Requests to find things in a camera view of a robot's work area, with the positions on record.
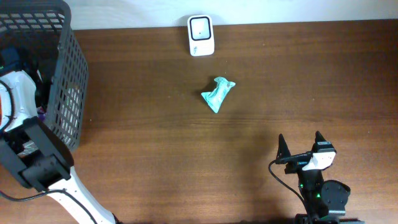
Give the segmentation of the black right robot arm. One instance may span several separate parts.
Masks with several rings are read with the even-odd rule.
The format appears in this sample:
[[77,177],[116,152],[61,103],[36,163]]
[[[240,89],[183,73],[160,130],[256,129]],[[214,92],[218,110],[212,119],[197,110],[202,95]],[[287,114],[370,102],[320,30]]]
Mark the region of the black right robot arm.
[[270,162],[268,170],[273,177],[271,166],[285,165],[286,174],[298,175],[298,191],[278,177],[275,179],[292,191],[302,202],[306,213],[297,214],[294,223],[362,223],[356,218],[343,219],[345,206],[351,194],[346,184],[337,180],[325,180],[322,172],[329,168],[336,156],[336,149],[322,134],[315,133],[315,142],[310,151],[292,155],[282,134],[278,138],[276,159]]

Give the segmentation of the mint green wipes packet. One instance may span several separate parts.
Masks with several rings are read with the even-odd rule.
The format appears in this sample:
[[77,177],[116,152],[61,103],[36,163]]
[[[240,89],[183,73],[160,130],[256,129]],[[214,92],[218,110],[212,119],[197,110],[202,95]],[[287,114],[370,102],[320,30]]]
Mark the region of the mint green wipes packet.
[[218,113],[226,95],[236,85],[236,83],[228,81],[224,77],[216,77],[214,81],[216,82],[215,89],[213,91],[202,92],[201,96],[206,101],[210,109],[214,113]]

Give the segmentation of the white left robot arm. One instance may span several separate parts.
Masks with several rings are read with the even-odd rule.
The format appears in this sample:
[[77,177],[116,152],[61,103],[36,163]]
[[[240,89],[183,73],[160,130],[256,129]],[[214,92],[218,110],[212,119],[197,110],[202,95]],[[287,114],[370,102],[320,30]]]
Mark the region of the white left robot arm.
[[40,74],[1,75],[1,164],[36,198],[48,196],[78,223],[118,223],[83,185],[65,143],[45,125],[35,100]]

